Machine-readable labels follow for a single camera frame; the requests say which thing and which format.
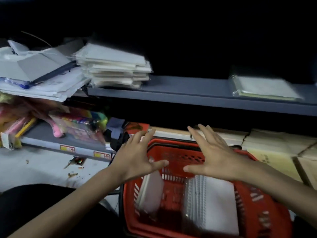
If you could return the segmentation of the pile of white paper envelopes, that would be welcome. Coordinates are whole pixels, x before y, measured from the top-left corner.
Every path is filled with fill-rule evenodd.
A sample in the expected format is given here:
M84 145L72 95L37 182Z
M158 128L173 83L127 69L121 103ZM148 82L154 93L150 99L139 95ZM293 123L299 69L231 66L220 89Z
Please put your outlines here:
M63 102L89 82L89 79L83 76L80 67L73 59L73 54L84 47L84 41L81 38L66 39L65 43L57 47L47 47L41 50L30 50L27 46L13 40L8 40L8 43L9 46L0 47L0 55L21 56L33 52L58 51L70 57L72 61L34 81L0 77L0 91L3 93Z

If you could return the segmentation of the person's left forearm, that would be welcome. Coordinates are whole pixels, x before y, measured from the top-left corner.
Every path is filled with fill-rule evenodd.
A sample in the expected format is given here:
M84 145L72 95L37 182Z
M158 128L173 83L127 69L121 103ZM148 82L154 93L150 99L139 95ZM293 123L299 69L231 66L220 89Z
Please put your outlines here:
M109 166L85 184L23 225L8 238L57 238L64 236L109 192L123 182L124 175Z

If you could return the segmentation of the person's left hand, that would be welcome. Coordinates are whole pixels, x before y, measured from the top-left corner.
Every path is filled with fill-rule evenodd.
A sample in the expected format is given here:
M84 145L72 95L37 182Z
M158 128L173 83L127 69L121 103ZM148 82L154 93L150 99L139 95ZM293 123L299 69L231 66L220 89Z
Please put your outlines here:
M147 175L147 164L149 162L147 148L155 131L155 129L152 129L150 132L146 132L143 138L143 142L146 144L146 150L132 148L133 135L126 142L125 155L118 156L118 152L116 153L109 169L120 185Z

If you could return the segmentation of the grey folder with dark spine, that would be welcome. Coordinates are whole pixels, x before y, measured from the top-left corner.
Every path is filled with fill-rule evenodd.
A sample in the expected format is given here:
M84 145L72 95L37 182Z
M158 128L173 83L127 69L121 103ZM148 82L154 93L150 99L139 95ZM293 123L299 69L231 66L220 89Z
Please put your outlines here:
M27 55L0 55L0 77L34 81L70 63L72 59L58 51Z

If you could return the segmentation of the white spiral notebooks bundle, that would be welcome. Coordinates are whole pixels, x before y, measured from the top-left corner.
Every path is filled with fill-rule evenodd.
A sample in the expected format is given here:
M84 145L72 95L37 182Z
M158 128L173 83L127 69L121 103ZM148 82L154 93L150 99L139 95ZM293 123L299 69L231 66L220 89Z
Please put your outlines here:
M239 237L234 185L202 175L187 179L181 230L191 236Z

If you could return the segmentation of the keys with tag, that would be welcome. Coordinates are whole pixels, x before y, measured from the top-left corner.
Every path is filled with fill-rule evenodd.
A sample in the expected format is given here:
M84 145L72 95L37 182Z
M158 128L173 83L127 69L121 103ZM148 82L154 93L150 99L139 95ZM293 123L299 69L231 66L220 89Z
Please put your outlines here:
M64 167L64 169L66 169L70 165L78 165L82 167L85 161L86 158L84 157L74 156L71 160L69 160L68 164Z

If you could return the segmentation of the person's right forearm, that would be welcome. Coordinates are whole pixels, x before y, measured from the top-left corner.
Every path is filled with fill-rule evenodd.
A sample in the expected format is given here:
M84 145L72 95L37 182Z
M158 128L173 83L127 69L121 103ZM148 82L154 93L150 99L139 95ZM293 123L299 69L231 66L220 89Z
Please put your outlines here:
M259 188L317 230L317 190L267 164L235 155L238 179Z

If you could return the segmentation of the short grey metal shelf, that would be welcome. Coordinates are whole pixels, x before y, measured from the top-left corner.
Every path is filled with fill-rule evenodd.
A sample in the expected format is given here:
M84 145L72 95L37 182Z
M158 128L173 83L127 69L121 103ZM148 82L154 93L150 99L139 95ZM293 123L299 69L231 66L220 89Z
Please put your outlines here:
M24 145L34 146L38 148L49 149L67 153L74 156L110 162L115 156L115 151L111 149L109 144L102 145L100 143L91 143L76 139L70 134L66 134L62 138L54 137L51 126L39 121L22 137L21 143Z

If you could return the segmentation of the stack of white notebooks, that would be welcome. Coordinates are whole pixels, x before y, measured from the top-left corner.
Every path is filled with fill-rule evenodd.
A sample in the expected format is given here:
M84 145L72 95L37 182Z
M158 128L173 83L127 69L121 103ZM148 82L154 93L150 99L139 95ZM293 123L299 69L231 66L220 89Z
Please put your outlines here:
M87 43L73 59L93 88L139 89L153 72L144 56L101 44Z

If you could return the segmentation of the red packet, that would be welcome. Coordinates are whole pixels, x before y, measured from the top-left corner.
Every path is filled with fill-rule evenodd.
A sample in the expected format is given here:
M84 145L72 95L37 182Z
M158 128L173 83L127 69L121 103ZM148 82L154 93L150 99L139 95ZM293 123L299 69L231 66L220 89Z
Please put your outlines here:
M139 123L139 122L129 122L124 127L124 132L127 132L130 136L135 135L140 131L148 131L150 125L146 123Z

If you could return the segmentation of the plastic-wrapped white notebook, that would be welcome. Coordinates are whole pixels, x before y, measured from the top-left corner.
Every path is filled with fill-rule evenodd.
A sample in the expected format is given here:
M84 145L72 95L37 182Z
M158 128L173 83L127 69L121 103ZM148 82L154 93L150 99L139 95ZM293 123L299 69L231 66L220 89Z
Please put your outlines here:
M281 78L232 75L229 80L233 96L282 101L304 99L293 85Z

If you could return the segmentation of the row of brown paper packs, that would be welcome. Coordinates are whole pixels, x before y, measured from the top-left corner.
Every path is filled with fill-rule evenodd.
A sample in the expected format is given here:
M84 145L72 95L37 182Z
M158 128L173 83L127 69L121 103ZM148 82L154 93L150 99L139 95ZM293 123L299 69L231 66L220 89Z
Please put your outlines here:
M180 141L176 151L163 147L159 158L180 161L185 164L202 163L204 158L193 146L194 137L188 131L151 126L155 137L168 141ZM268 164L283 174L317 190L317 138L252 129L250 132L213 128L213 130L237 151L246 151L258 161Z

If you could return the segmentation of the thin white notebook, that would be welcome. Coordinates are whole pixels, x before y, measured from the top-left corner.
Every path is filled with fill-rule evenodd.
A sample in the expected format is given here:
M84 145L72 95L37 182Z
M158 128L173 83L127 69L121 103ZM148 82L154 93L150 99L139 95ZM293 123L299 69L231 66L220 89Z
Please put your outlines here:
M135 201L138 212L154 215L158 212L163 196L164 180L159 171L142 177L141 187Z

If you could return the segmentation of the person's black trouser leg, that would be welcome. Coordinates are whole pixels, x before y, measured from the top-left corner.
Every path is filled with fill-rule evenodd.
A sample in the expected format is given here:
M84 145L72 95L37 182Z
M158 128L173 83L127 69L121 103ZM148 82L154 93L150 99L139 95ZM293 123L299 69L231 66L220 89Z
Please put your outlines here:
M49 184L22 185L0 195L0 238L72 193L74 188ZM120 219L101 204L92 208L64 238L126 238Z

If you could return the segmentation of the black bag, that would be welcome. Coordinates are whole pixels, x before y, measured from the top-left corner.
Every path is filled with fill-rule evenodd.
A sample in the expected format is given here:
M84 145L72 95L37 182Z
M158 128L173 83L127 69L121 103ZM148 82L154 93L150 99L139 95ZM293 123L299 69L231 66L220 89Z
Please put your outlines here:
M125 144L130 136L128 132L122 129L107 129L103 132L104 139L110 144L110 148L117 152L123 144Z

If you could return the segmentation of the blue-grey card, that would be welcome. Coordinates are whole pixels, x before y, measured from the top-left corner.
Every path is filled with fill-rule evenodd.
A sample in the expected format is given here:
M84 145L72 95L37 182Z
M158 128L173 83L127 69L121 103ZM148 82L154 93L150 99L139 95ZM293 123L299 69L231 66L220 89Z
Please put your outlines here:
M111 117L106 124L106 130L104 132L105 137L108 140L110 139L118 140L123 132L124 123L125 123L124 119Z

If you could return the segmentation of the person's right hand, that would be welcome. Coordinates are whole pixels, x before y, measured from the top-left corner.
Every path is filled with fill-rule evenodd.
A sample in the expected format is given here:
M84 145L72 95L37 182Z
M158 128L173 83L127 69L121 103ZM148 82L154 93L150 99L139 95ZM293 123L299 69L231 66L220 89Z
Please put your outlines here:
M197 143L199 132L190 126L187 128ZM207 174L195 175L209 176L222 180L248 180L248 175L244 172L246 168L249 168L251 160L234 152L222 137L219 136L219 147L206 147L200 148L200 150L205 157L204 164L207 166Z

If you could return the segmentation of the red plastic shopping basket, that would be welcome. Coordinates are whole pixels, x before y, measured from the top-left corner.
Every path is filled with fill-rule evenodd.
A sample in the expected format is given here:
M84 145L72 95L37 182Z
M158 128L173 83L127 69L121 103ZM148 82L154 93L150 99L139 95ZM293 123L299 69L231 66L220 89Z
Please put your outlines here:
M292 221L286 207L261 190L240 181L232 182L237 208L238 235L190 234L183 229L182 211L185 181L193 175L183 171L188 164L202 164L205 158L193 141L153 138L148 144L148 158L169 160L159 173L164 182L161 202L155 218L137 209L143 178L122 185L119 215L129 237L145 238L291 238Z

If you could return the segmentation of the long grey metal shelf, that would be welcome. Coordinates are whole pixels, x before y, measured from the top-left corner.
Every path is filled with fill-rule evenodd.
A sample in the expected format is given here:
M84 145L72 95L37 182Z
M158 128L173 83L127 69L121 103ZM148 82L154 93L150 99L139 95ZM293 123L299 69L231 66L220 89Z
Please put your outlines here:
M231 80L154 76L140 89L87 88L90 96L234 108L317 117L317 87L295 84L304 98L299 101L234 96Z

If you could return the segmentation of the heap of colourful toy packets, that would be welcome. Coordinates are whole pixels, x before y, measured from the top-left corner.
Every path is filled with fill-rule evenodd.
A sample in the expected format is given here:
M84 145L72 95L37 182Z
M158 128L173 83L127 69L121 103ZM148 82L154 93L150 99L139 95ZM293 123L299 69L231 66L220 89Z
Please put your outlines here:
M48 123L56 138L66 134L78 140L106 145L103 132L108 118L100 112L73 108L47 99L15 96L0 91L0 147L21 148L21 137L15 138L23 124L32 117Z

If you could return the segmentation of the yellow pencil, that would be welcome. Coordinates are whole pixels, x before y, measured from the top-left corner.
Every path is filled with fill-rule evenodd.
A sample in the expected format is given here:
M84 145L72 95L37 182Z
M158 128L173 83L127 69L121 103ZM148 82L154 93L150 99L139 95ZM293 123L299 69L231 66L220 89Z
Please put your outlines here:
M32 128L36 124L37 120L38 119L36 117L32 117L28 122L25 122L20 131L15 135L15 138L18 139L23 136L30 128Z

